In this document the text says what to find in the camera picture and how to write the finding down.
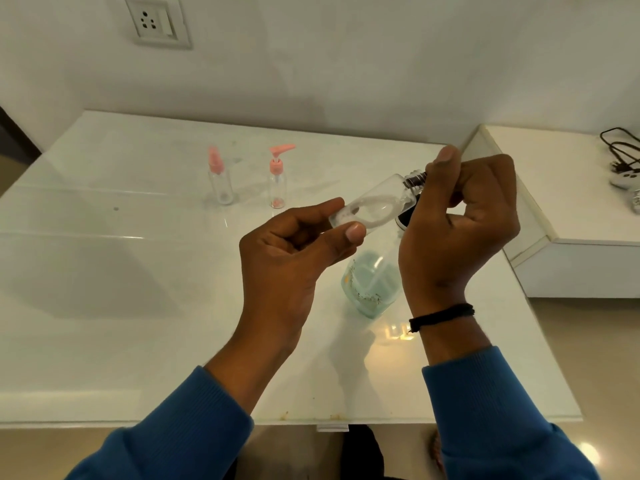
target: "pink cap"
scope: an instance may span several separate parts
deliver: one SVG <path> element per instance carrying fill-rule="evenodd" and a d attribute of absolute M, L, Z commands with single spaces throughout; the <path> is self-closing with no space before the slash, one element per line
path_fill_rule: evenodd
<path fill-rule="evenodd" d="M 296 147 L 295 144 L 281 144 L 279 146 L 272 146 L 269 151 L 273 155 L 273 159 L 269 163 L 269 171 L 274 175 L 280 175 L 284 171 L 284 165 L 280 160 L 280 155 L 289 150 L 293 150 Z"/>
<path fill-rule="evenodd" d="M 209 147 L 209 169 L 216 175 L 220 175 L 225 170 L 225 163 L 216 146 Z"/>

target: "pink pump bottle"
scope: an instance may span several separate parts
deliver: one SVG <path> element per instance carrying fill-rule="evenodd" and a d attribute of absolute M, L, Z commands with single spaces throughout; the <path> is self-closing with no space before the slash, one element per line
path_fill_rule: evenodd
<path fill-rule="evenodd" d="M 228 170 L 225 169 L 225 163 L 222 161 L 220 152 L 215 146 L 209 147 L 209 181 L 218 202 L 222 205 L 229 205 L 234 201 L 231 177 Z"/>
<path fill-rule="evenodd" d="M 280 155 L 295 147 L 295 144 L 281 144 L 269 149 L 273 155 L 269 163 L 269 205 L 274 209 L 282 209 L 287 200 L 287 179 Z"/>

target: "blue sleeve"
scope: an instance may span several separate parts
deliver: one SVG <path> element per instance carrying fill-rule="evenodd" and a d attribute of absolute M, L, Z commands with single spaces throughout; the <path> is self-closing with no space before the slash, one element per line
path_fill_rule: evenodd
<path fill-rule="evenodd" d="M 117 429 L 68 480 L 217 480 L 253 421 L 202 367 L 133 428 Z"/>
<path fill-rule="evenodd" d="M 425 367 L 449 480 L 597 479 L 533 404 L 497 347 Z"/>

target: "beige tiled floor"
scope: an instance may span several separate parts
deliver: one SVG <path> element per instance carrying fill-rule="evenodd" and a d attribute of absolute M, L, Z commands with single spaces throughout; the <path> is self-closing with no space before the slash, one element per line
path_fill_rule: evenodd
<path fill-rule="evenodd" d="M 551 300 L 532 304 L 585 417 L 562 424 L 606 480 L 640 478 L 640 300 Z M 387 474 L 440 478 L 429 464 L 429 425 L 374 426 Z M 60 479 L 108 434 L 104 429 L 0 431 L 0 478 Z M 338 433 L 306 426 L 258 427 L 238 479 L 336 479 Z"/>

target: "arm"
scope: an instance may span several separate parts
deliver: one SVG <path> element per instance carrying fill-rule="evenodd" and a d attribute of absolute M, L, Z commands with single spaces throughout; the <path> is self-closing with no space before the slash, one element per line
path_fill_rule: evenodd
<path fill-rule="evenodd" d="M 497 155 L 464 164 L 445 147 L 427 167 L 399 264 L 414 317 L 465 302 L 473 274 L 519 231 L 513 162 Z M 464 216 L 447 215 L 461 200 Z M 447 477 L 596 479 L 593 466 L 549 424 L 474 317 L 420 329 L 422 371 Z"/>
<path fill-rule="evenodd" d="M 240 241 L 244 307 L 232 338 L 149 416 L 117 429 L 69 480 L 220 479 L 253 428 L 250 414 L 295 349 L 316 280 L 356 251 L 361 224 L 331 229 L 333 199 L 290 209 Z"/>

